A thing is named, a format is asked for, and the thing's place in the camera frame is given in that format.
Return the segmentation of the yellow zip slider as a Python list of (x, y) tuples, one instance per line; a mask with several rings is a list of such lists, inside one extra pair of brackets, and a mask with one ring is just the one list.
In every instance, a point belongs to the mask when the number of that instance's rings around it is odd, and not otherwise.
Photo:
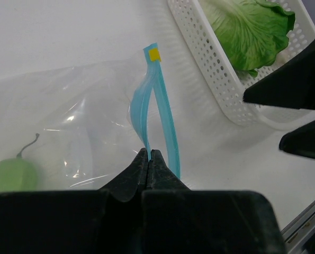
[(158, 48), (153, 48), (149, 50), (149, 58), (152, 62), (159, 61), (161, 62), (160, 54)]

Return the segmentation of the fake green lettuce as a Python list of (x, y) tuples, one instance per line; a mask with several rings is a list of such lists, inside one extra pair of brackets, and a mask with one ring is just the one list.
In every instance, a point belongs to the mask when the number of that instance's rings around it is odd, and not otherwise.
[(231, 65), (257, 77), (289, 45), (295, 13), (271, 1), (200, 1)]

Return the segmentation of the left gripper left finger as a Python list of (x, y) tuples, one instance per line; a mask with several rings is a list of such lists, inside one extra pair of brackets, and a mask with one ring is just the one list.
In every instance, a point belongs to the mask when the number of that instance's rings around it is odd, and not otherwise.
[(141, 253), (148, 152), (98, 190), (0, 193), (0, 253)]

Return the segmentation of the aluminium mounting rail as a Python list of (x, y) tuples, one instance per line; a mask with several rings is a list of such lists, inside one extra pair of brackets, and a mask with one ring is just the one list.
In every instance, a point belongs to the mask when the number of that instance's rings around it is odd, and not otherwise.
[(315, 253), (315, 201), (282, 231), (287, 253)]

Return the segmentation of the fake green pepper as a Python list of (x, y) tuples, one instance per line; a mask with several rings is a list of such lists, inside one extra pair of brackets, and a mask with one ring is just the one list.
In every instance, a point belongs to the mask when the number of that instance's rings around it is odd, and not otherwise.
[(35, 165), (22, 157), (23, 151), (37, 142), (35, 139), (25, 145), (14, 158), (0, 161), (0, 193), (34, 191), (38, 185), (38, 173)]

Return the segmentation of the clear zip top bag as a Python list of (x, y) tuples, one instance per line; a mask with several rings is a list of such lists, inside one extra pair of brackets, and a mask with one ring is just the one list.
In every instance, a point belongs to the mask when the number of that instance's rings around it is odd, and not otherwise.
[(129, 59), (31, 72), (0, 80), (0, 161), (22, 157), (38, 173), (36, 190), (92, 189), (126, 168), (148, 136), (155, 99), (170, 170), (181, 175), (179, 149), (153, 43)]

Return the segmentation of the white perforated basket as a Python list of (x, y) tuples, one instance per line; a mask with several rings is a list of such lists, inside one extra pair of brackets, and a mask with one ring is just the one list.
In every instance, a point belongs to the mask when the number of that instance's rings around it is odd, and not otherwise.
[(277, 130), (293, 130), (315, 119), (315, 111), (245, 104), (244, 91), (295, 58), (315, 39), (315, 25), (302, 1), (278, 1), (296, 14), (289, 46), (275, 63), (258, 70), (256, 78), (238, 74), (230, 64), (198, 1), (168, 1), (169, 9), (201, 73), (225, 116), (233, 123), (248, 126), (263, 122)]

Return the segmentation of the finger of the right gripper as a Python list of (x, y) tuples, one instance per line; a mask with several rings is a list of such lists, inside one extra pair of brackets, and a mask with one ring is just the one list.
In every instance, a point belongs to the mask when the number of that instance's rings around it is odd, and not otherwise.
[(285, 65), (247, 88), (243, 101), (315, 110), (315, 39)]
[(292, 155), (315, 159), (315, 120), (284, 135), (279, 149)]

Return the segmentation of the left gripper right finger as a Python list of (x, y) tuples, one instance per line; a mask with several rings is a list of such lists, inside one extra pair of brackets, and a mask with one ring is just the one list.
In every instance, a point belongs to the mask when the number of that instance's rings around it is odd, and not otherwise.
[(283, 253), (270, 202), (249, 190), (190, 190), (151, 153), (142, 193), (143, 253)]

